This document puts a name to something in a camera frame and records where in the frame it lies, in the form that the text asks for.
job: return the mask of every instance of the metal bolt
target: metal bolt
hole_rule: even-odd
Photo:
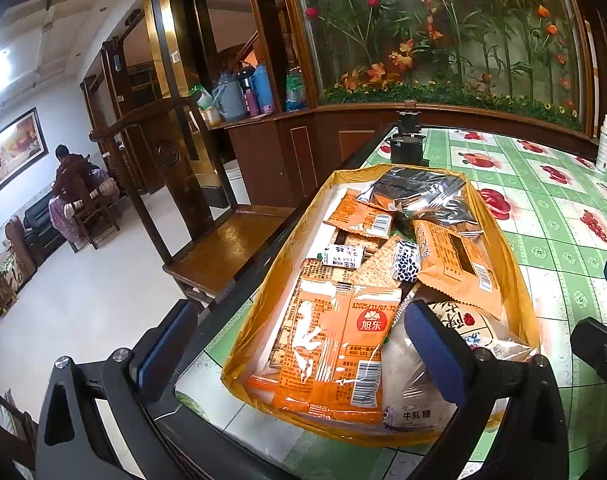
[[[533,361],[535,361],[535,364],[540,368],[544,368],[548,364],[548,359],[546,359],[541,354],[536,354],[536,356],[533,358]]]
[[[66,366],[68,366],[70,362],[70,358],[68,356],[61,356],[55,362],[54,365],[59,369],[63,370]]]
[[[474,357],[477,361],[490,361],[492,359],[492,352],[487,348],[476,348],[474,350]]]
[[[118,363],[122,363],[130,356],[130,350],[127,348],[120,348],[115,350],[112,354],[112,359],[114,359]]]

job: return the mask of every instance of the green checkered tablecloth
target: green checkered tablecloth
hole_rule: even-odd
[[[465,172],[477,189],[498,191],[510,206],[508,218],[498,222],[533,298],[541,351],[552,363],[566,412],[570,478],[577,478],[607,439],[607,385],[570,350],[578,321],[592,316],[607,325],[607,173],[558,150],[464,130],[429,129],[424,152],[432,167]],[[385,142],[364,166],[382,162],[389,162]],[[182,375],[177,397],[302,479],[392,480],[410,474],[429,446],[365,449],[328,440],[258,412],[222,386],[221,366],[251,303]],[[462,476],[481,466],[494,436],[483,434]]]

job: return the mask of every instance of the spray bottle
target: spray bottle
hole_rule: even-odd
[[[607,170],[607,114],[603,119],[599,135],[599,151],[597,152],[597,170],[605,173]]]

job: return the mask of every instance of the wooden chair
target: wooden chair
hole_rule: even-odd
[[[111,225],[117,231],[120,230],[116,218],[110,210],[112,199],[110,199],[109,196],[101,195],[101,193],[97,197],[91,198],[90,191],[78,174],[72,176],[72,184],[74,185],[77,194],[81,197],[81,202],[83,202],[81,209],[76,210],[72,218],[77,221],[81,236],[88,239],[94,247],[94,250],[97,250],[98,246],[94,239],[96,235],[103,232],[108,225]],[[88,228],[88,226],[91,226],[93,223],[99,225],[102,229],[97,231],[94,229],[94,226]],[[72,246],[72,250],[77,253],[77,246],[73,242],[70,242],[70,245]]]
[[[102,141],[112,160],[116,162],[121,181],[141,218],[148,236],[163,260],[163,269],[174,277],[184,294],[193,300],[209,303],[223,291],[235,274],[250,257],[269,242],[269,237],[292,212],[290,208],[239,205],[230,181],[218,155],[212,132],[203,121],[197,100],[199,95],[186,98],[167,98],[123,116],[115,124],[91,132],[90,139]],[[230,209],[213,220],[203,190],[190,166],[186,140],[182,134],[188,127],[187,114],[196,123],[203,143],[230,204]],[[168,247],[121,159],[114,136],[124,128],[137,124],[158,172],[168,187],[181,213],[191,241],[177,254],[171,255]]]

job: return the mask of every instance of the dark jacket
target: dark jacket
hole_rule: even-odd
[[[52,186],[53,195],[60,195],[63,201],[67,203],[81,200],[72,179],[76,174],[86,184],[88,192],[94,189],[94,179],[90,163],[84,156],[71,153],[61,159],[61,165],[57,168],[57,177],[54,181],[54,186]]]

